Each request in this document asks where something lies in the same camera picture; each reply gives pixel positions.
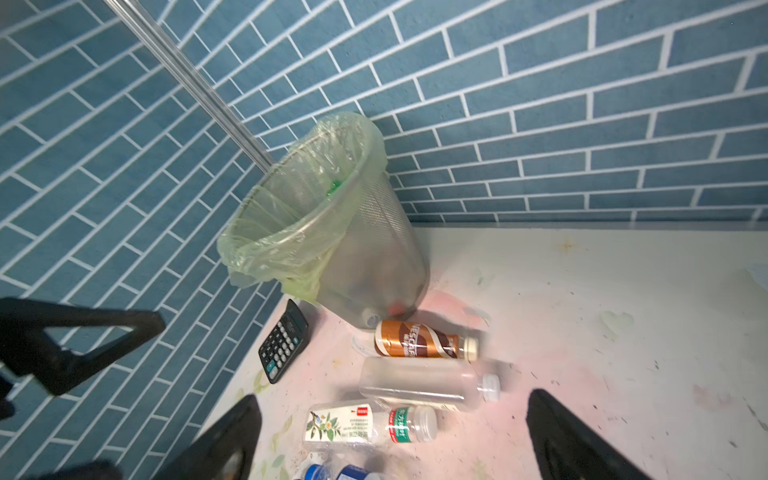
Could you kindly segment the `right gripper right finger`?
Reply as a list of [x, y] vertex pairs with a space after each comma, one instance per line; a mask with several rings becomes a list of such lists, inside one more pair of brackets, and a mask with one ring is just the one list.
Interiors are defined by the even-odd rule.
[[526, 424], [544, 479], [649, 479], [544, 389], [531, 392]]

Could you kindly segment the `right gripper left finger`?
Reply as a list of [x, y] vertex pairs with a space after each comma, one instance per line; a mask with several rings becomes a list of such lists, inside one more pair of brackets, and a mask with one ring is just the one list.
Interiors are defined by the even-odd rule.
[[246, 395], [154, 479], [248, 479], [261, 427], [257, 398]]

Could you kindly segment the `small crushed bottle blue label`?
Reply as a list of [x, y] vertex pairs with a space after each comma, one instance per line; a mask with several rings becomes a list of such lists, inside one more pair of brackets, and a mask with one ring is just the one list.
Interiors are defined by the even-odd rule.
[[299, 480], [386, 480], [389, 476], [382, 472], [367, 470], [353, 464], [343, 464], [332, 460], [309, 459], [297, 474]]

